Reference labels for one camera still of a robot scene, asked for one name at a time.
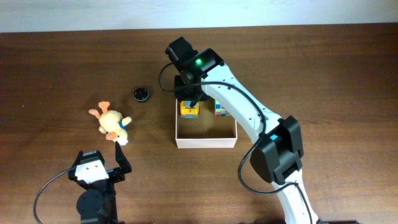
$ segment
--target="table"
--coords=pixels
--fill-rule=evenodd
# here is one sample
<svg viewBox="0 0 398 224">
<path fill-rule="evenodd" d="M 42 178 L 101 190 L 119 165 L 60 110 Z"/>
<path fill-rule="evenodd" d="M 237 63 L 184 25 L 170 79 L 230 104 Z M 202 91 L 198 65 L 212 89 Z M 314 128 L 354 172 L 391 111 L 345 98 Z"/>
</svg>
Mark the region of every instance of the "table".
<svg viewBox="0 0 398 224">
<path fill-rule="evenodd" d="M 33 223 L 32 202 L 78 151 L 114 144 L 90 108 L 110 101 L 132 116 L 123 147 L 133 172 L 116 184 L 119 219 L 136 223 L 278 223 L 276 196 L 253 195 L 236 171 L 251 147 L 241 127 L 234 149 L 177 149 L 172 93 L 158 86 L 168 44 L 184 36 L 214 49 L 239 81 L 302 127 L 303 178 L 324 220 L 398 219 L 398 24 L 0 34 L 0 223 Z M 174 68 L 164 73 L 171 87 Z M 150 91 L 147 103 L 132 98 Z M 272 190 L 249 164 L 247 183 Z M 44 223 L 79 223 L 84 190 L 62 177 L 44 191 Z"/>
</svg>

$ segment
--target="open box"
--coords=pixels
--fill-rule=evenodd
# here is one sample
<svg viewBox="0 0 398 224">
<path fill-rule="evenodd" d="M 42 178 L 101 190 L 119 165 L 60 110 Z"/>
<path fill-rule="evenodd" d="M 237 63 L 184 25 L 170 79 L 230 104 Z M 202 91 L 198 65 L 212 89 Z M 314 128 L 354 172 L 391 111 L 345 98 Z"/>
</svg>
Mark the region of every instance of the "open box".
<svg viewBox="0 0 398 224">
<path fill-rule="evenodd" d="M 175 142 L 179 149 L 232 148 L 238 139 L 232 116 L 215 116 L 214 100 L 199 102 L 196 119 L 181 118 L 180 103 L 175 101 Z"/>
</svg>

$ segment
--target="white wall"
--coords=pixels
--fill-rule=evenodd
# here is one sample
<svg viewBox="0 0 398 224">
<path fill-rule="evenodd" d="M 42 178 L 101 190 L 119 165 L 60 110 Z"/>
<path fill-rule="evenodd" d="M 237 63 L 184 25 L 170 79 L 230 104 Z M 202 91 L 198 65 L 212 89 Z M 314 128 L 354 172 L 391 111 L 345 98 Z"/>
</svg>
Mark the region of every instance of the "white wall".
<svg viewBox="0 0 398 224">
<path fill-rule="evenodd" d="M 0 32 L 398 22 L 398 0 L 0 0 Z"/>
</svg>

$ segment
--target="cable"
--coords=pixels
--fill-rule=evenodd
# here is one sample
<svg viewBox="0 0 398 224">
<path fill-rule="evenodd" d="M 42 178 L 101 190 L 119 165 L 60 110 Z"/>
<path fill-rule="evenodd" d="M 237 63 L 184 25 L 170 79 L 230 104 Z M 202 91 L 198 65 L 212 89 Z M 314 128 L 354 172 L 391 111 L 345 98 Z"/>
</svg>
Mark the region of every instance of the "cable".
<svg viewBox="0 0 398 224">
<path fill-rule="evenodd" d="M 163 71 L 168 67 L 168 66 L 170 66 L 170 65 L 172 65 L 173 63 L 168 63 L 167 65 L 165 65 L 162 69 L 161 69 L 161 71 L 160 71 L 160 73 L 159 73 L 159 86 L 161 87 L 161 89 L 163 90 L 163 91 L 167 91 L 167 92 L 173 92 L 174 90 L 166 90 L 164 87 L 163 87 L 163 84 L 162 84 L 162 74 L 163 74 Z"/>
<path fill-rule="evenodd" d="M 56 175 L 55 177 L 53 177 L 53 178 L 52 178 L 51 180 L 49 180 L 49 181 L 39 190 L 39 192 L 37 193 L 36 198 L 35 198 L 35 201 L 33 202 L 33 216 L 35 217 L 35 220 L 36 220 L 37 223 L 43 224 L 43 223 L 40 221 L 40 219 L 38 218 L 37 213 L 36 213 L 37 200 L 39 199 L 40 194 L 43 192 L 43 190 L 46 188 L 46 186 L 48 186 L 49 184 L 51 184 L 51 182 L 55 181 L 55 179 L 57 179 L 58 177 L 62 176 L 63 174 L 66 174 L 67 172 L 71 171 L 72 169 L 74 169 L 74 167 L 69 168 L 69 169 L 63 171 L 62 173 Z"/>
<path fill-rule="evenodd" d="M 266 123 L 265 123 L 266 117 L 265 117 L 264 113 L 262 112 L 262 110 L 260 109 L 260 107 L 258 107 L 258 105 L 256 104 L 256 102 L 254 102 L 254 100 L 253 100 L 248 94 L 246 94 L 244 91 L 242 91 L 241 89 L 239 89 L 238 87 L 236 87 L 236 86 L 234 86 L 234 85 L 232 85 L 232 84 L 224 83 L 224 82 L 193 83 L 193 84 L 190 84 L 190 85 L 184 85 L 184 86 L 177 87 L 174 91 L 181 91 L 181 90 L 184 90 L 184 89 L 187 89 L 187 88 L 191 88 L 191 87 L 193 87 L 193 86 L 202 86 L 202 85 L 224 85 L 224 86 L 228 86 L 229 88 L 233 88 L 234 90 L 236 90 L 236 91 L 238 91 L 240 94 L 242 94 L 245 98 L 247 98 L 247 99 L 250 101 L 250 103 L 252 103 L 252 105 L 257 109 L 257 111 L 259 112 L 259 114 L 260 114 L 260 116 L 261 116 L 261 122 L 263 122 L 264 125 L 262 126 L 262 131 L 261 131 L 261 133 L 260 133 L 260 135 L 259 135 L 259 139 L 253 144 L 252 148 L 250 148 L 250 150 L 249 150 L 249 151 L 246 153 L 246 155 L 242 158 L 242 161 L 241 161 L 241 163 L 240 163 L 240 165 L 239 165 L 239 167 L 238 167 L 238 178 L 239 178 L 239 181 L 241 182 L 241 184 L 243 185 L 243 187 L 246 188 L 246 189 L 248 189 L 250 192 L 252 192 L 252 193 L 254 193 L 254 194 L 263 195 L 263 196 L 270 196 L 270 195 L 275 195 L 275 194 L 277 194 L 277 193 L 283 191 L 283 190 L 286 189 L 288 186 L 291 186 L 291 185 L 296 186 L 297 190 L 299 191 L 299 193 L 300 193 L 300 195 L 301 195 L 302 200 L 304 201 L 305 207 L 306 207 L 307 212 L 308 212 L 308 216 L 310 217 L 310 224 L 313 224 L 313 223 L 312 223 L 312 216 L 311 216 L 311 213 L 310 213 L 310 207 L 308 206 L 308 203 L 307 203 L 307 201 L 306 201 L 306 199 L 305 199 L 305 197 L 304 197 L 304 193 L 302 192 L 302 190 L 301 190 L 301 188 L 300 188 L 300 186 L 299 186 L 298 183 L 288 183 L 288 184 L 285 184 L 283 187 L 281 187 L 281 188 L 279 188 L 279 189 L 277 189 L 277 190 L 271 191 L 271 192 L 260 192 L 260 191 L 257 191 L 257 190 L 254 190 L 254 189 L 250 188 L 250 187 L 245 183 L 245 181 L 244 181 L 243 178 L 242 178 L 242 168 L 243 168 L 244 163 L 247 161 L 247 159 L 249 158 L 249 156 L 250 156 L 250 155 L 252 154 L 252 152 L 257 148 L 257 146 L 259 145 L 259 143 L 262 141 L 263 137 L 266 135 Z"/>
</svg>

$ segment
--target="stuffed animal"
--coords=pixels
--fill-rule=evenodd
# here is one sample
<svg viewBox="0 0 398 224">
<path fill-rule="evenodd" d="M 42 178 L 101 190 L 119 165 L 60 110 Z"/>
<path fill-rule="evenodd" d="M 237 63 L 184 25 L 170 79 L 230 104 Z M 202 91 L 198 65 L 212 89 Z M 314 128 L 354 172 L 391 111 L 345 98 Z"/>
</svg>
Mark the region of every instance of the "stuffed animal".
<svg viewBox="0 0 398 224">
<path fill-rule="evenodd" d="M 88 110 L 89 114 L 94 115 L 99 120 L 99 131 L 106 134 L 107 140 L 118 142 L 121 146 L 126 145 L 129 141 L 127 140 L 126 125 L 128 125 L 132 119 L 130 117 L 122 117 L 122 114 L 109 110 L 110 102 L 100 102 L 98 106 L 102 110 L 102 114 L 96 109 Z"/>
</svg>

